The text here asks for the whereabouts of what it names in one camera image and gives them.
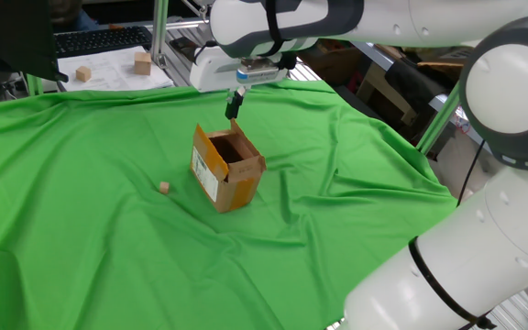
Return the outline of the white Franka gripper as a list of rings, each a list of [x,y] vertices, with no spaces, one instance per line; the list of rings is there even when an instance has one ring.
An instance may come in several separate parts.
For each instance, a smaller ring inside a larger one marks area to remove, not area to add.
[[[247,89],[279,82],[288,76],[289,69],[281,69],[281,60],[281,54],[231,58],[218,46],[198,49],[190,72],[191,86],[201,93],[236,90],[226,98],[225,108],[225,117],[235,119]]]

